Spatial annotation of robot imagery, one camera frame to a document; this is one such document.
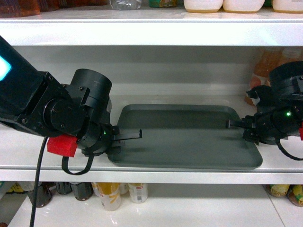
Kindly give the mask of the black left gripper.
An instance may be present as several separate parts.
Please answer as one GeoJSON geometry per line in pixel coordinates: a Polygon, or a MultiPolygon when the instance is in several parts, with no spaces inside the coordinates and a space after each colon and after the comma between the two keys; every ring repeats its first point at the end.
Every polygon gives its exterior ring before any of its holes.
{"type": "Polygon", "coordinates": [[[136,132],[119,133],[119,127],[113,126],[110,123],[91,123],[86,133],[78,141],[79,149],[86,157],[99,156],[105,153],[109,148],[111,148],[112,151],[121,151],[121,147],[125,146],[123,140],[142,138],[141,129],[136,132]]]}

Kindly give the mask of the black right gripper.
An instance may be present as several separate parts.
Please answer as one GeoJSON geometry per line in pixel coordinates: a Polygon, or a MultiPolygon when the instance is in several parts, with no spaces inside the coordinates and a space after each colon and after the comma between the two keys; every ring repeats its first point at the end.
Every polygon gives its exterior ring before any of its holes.
{"type": "Polygon", "coordinates": [[[294,111],[271,111],[247,115],[242,121],[227,120],[225,127],[244,128],[246,141],[273,145],[277,139],[298,136],[301,125],[302,117],[294,111]]]}

